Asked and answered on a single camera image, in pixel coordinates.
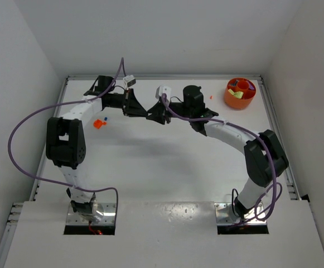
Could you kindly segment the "purple lego piece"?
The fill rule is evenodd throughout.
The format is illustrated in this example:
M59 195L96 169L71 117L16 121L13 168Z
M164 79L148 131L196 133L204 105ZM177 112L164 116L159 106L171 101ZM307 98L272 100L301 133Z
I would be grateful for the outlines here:
M253 83L250 82L250 81L247 81L247 83L248 83L248 85L249 85L249 90L253 90L253 91L255 91L255 86L253 85Z

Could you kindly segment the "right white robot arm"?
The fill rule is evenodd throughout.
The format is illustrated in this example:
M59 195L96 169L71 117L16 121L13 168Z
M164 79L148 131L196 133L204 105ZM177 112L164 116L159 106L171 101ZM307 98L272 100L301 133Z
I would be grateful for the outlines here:
M171 88L161 85L156 90L158 102L147 112L148 120L162 125L178 118L206 137L217 139L241 152L245 157L248 180L233 200L236 217L244 216L258 205L268 190L272 201L267 217L273 212L277 200L277 177L288 167L289 161L277 137L271 130L253 132L219 117L206 108L201 88L189 85L183 89L183 101L171 101Z

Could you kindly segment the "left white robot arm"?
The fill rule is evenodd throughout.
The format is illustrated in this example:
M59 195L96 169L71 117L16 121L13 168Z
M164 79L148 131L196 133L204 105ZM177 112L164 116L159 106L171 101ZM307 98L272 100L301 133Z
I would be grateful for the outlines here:
M46 157L62 172L69 184L67 194L75 213L93 221L98 215L95 191L89 191L84 127L104 108L118 108L128 117L146 117L147 112L137 101L132 86L132 75L123 78L123 93L113 93L117 87L110 76L100 75L84 93L82 102L60 117L47 122Z

